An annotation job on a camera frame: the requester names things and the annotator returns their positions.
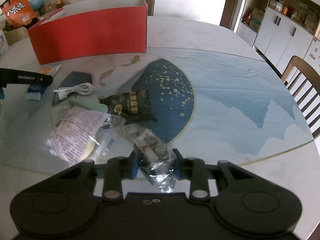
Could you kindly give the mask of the blue white snack packet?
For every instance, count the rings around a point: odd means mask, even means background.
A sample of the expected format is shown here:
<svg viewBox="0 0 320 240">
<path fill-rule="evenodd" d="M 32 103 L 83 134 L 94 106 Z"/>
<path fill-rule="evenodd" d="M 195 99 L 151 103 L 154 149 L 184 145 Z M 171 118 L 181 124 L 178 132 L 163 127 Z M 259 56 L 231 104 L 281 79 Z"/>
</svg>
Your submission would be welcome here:
<svg viewBox="0 0 320 240">
<path fill-rule="evenodd" d="M 42 95 L 46 91 L 47 87 L 52 84 L 53 78 L 57 74 L 61 67 L 61 64 L 51 65 L 44 67 L 38 78 L 37 83 L 30 85 L 27 89 L 25 99 L 26 100 L 41 100 Z"/>
</svg>

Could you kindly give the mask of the clear dark snack packet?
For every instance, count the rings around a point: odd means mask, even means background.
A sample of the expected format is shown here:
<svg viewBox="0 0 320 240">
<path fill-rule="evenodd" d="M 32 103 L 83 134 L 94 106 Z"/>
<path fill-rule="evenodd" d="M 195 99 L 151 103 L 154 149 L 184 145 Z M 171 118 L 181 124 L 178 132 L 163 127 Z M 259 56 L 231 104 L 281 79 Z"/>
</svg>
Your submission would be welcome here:
<svg viewBox="0 0 320 240">
<path fill-rule="evenodd" d="M 133 143 L 139 169 L 149 183 L 163 193 L 171 193 L 176 183 L 177 156 L 173 150 L 152 130 L 139 124 L 121 126 L 118 131 Z"/>
</svg>

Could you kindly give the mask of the pink printed snack bag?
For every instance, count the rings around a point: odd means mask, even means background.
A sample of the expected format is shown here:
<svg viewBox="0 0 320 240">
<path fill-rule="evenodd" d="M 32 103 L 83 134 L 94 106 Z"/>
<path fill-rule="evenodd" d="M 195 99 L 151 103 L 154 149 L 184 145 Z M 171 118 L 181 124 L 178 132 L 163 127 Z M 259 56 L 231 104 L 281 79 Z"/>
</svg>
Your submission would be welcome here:
<svg viewBox="0 0 320 240">
<path fill-rule="evenodd" d="M 73 166 L 86 159 L 100 145 L 96 134 L 111 121 L 111 115 L 74 106 L 59 120 L 45 140 L 49 152 Z"/>
</svg>

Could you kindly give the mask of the black gold snack packet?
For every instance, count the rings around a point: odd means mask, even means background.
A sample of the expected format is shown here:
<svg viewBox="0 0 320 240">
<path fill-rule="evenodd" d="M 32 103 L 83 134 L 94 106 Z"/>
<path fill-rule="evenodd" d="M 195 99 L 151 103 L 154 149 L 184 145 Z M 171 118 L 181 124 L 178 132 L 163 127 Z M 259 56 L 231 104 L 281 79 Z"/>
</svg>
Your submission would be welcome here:
<svg viewBox="0 0 320 240">
<path fill-rule="evenodd" d="M 151 111 L 147 89 L 99 98 L 99 102 L 108 107 L 109 114 L 124 118 L 125 125 L 143 121 L 157 122 L 156 116 Z"/>
</svg>

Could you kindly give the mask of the orange chip bag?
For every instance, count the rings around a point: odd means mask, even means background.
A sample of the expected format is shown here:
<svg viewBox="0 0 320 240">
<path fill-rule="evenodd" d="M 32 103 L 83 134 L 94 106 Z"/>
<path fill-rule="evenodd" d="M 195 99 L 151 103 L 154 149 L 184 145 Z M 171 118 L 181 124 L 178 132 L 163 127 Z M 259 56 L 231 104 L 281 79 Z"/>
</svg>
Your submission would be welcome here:
<svg viewBox="0 0 320 240">
<path fill-rule="evenodd" d="M 38 21 L 28 0 L 5 0 L 1 4 L 1 11 L 15 29 L 29 28 Z"/>
</svg>

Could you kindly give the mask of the mint green flat tool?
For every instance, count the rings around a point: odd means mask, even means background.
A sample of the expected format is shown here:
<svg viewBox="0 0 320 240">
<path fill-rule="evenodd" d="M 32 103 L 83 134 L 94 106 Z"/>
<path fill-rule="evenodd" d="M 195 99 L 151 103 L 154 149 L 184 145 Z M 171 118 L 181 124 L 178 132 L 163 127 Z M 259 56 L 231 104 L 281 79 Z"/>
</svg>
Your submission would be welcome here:
<svg viewBox="0 0 320 240">
<path fill-rule="evenodd" d="M 108 107 L 104 104 L 101 104 L 96 95 L 75 94 L 70 96 L 68 101 L 72 106 L 78 106 L 90 111 L 108 113 Z"/>
</svg>

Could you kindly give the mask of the blue globe toy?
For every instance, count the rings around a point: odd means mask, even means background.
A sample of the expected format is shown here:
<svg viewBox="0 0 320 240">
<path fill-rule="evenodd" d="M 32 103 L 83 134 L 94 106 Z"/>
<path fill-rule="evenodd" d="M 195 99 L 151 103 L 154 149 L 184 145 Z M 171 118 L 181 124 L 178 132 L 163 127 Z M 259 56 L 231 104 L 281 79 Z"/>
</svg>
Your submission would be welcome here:
<svg viewBox="0 0 320 240">
<path fill-rule="evenodd" d="M 45 5 L 45 0 L 30 0 L 29 3 L 31 5 L 32 9 L 34 11 L 37 11 Z"/>
</svg>

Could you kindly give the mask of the red cardboard box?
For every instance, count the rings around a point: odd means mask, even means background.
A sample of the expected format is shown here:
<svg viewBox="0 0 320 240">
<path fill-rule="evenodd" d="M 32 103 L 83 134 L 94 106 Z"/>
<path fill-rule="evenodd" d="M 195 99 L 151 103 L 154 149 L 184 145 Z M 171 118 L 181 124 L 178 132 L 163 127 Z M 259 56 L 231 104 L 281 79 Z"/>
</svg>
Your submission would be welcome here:
<svg viewBox="0 0 320 240">
<path fill-rule="evenodd" d="M 143 53 L 147 0 L 87 0 L 65 5 L 28 29 L 39 64 L 78 57 Z"/>
</svg>

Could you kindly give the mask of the wooden chair at right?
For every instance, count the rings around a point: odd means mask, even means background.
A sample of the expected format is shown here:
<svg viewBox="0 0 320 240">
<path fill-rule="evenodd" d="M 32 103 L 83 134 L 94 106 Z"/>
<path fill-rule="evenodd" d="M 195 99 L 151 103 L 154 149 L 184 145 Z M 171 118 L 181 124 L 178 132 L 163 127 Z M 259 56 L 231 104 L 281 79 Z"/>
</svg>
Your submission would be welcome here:
<svg viewBox="0 0 320 240">
<path fill-rule="evenodd" d="M 303 114 L 312 136 L 319 137 L 319 74 L 298 56 L 291 57 L 281 80 Z"/>
</svg>

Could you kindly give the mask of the wooden chair behind box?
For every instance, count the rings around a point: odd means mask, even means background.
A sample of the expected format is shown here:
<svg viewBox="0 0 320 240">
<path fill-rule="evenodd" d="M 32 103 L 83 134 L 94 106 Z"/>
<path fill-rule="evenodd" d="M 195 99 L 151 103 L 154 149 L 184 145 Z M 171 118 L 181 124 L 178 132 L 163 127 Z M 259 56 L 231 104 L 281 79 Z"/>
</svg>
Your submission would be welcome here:
<svg viewBox="0 0 320 240">
<path fill-rule="evenodd" d="M 154 9 L 155 9 L 155 0 L 144 0 L 146 3 L 146 6 L 148 7 L 148 16 L 154 15 Z"/>
</svg>

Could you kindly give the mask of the white wall cabinet unit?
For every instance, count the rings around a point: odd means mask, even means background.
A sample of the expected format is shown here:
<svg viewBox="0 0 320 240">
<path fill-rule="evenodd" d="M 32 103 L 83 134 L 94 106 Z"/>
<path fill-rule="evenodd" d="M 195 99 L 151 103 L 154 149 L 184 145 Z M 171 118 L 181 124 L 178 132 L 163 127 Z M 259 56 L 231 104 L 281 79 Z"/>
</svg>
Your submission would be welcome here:
<svg viewBox="0 0 320 240">
<path fill-rule="evenodd" d="M 319 0 L 243 0 L 236 33 L 279 74 L 293 56 L 319 71 Z"/>
</svg>

